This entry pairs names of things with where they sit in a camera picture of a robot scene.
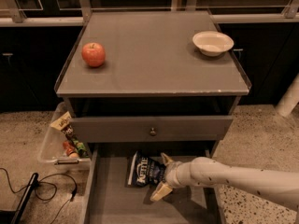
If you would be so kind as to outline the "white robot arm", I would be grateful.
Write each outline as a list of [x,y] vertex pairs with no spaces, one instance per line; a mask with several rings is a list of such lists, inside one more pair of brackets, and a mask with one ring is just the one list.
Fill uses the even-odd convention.
[[193,193],[211,188],[226,224],[298,224],[298,80],[277,105],[242,105],[210,158],[163,155],[166,180],[151,194],[189,214]]

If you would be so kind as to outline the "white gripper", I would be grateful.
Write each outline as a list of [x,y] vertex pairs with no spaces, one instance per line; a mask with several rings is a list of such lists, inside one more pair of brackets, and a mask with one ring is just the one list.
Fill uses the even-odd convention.
[[169,185],[160,182],[156,190],[153,191],[150,196],[152,202],[160,201],[163,197],[170,194],[173,188],[184,188],[195,184],[195,180],[191,176],[189,162],[174,161],[163,152],[161,153],[161,157],[166,166],[164,179]]

